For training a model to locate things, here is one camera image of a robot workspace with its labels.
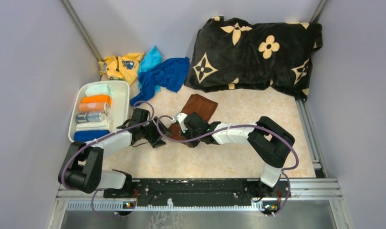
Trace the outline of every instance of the plastic bin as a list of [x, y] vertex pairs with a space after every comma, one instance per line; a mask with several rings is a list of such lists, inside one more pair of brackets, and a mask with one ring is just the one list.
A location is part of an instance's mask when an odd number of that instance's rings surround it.
[[129, 85], [124, 81], [99, 81], [94, 83], [88, 83], [81, 87], [76, 97], [75, 105], [73, 106], [71, 122], [69, 123], [68, 137], [71, 142], [74, 142], [73, 135], [76, 132], [76, 115], [79, 114], [79, 104], [82, 99], [86, 97], [84, 92], [86, 88], [93, 84], [108, 84], [113, 90], [113, 97], [111, 98], [110, 113], [108, 114], [109, 119], [113, 120], [113, 130], [123, 124], [128, 119], [128, 108], [129, 108]]

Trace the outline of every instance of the orange towel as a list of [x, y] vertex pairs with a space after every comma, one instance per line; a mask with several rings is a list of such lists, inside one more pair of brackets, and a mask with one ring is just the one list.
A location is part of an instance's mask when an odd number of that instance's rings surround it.
[[111, 107], [111, 98], [108, 95], [105, 95], [105, 94], [85, 97], [85, 98], [82, 99], [82, 103], [83, 104], [99, 103], [99, 102], [106, 102]]
[[110, 106], [106, 102], [79, 104], [79, 111], [104, 111], [106, 114], [108, 114], [110, 112]]

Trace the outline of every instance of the brown towel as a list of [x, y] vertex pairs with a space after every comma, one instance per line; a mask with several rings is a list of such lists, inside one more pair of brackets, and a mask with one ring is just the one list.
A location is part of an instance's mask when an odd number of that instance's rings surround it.
[[[201, 118], [208, 122], [211, 116], [214, 114], [215, 109], [217, 109], [217, 106], [218, 103], [212, 100], [204, 98], [199, 94], [192, 94], [187, 100], [186, 105], [184, 105], [183, 109], [181, 110], [181, 113], [189, 115], [193, 112], [196, 112], [198, 115], [200, 115]], [[170, 125], [169, 130], [173, 133], [173, 135], [168, 137], [175, 140], [185, 140], [185, 137], [180, 136], [180, 126], [178, 124]]]

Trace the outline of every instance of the yellow cloth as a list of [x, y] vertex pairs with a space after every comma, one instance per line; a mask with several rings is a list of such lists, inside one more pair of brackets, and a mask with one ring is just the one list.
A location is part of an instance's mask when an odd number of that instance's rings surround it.
[[139, 64], [144, 53], [129, 53], [125, 56], [109, 56], [99, 61], [100, 74], [106, 74], [110, 80], [124, 80], [132, 85], [138, 78]]

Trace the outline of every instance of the floor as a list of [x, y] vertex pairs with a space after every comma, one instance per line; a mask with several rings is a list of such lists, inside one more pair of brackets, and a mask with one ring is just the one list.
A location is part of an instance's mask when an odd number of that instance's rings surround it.
[[[112, 211], [100, 211], [112, 216]], [[336, 228], [331, 217], [329, 202], [289, 201], [278, 218], [264, 217], [252, 211], [136, 211], [128, 217], [106, 220], [90, 211], [66, 211], [62, 229], [332, 229]]]
[[[139, 93], [137, 84], [131, 86], [130, 98]], [[309, 149], [304, 136], [297, 106], [293, 97], [272, 88], [265, 91], [231, 90], [204, 93], [183, 86], [176, 94], [165, 88], [149, 102], [155, 115], [176, 116], [191, 94], [200, 94], [218, 103], [212, 121], [244, 124], [268, 116], [290, 132], [295, 138], [294, 149], [300, 158], [295, 170], [287, 171], [289, 177], [315, 177]], [[294, 165], [290, 154], [285, 167]], [[117, 169], [133, 177], [163, 178], [233, 178], [260, 177], [264, 162], [247, 145], [206, 145], [200, 143], [189, 148], [180, 143], [167, 141], [167, 145], [153, 149], [149, 144], [124, 148], [106, 158], [103, 169]]]

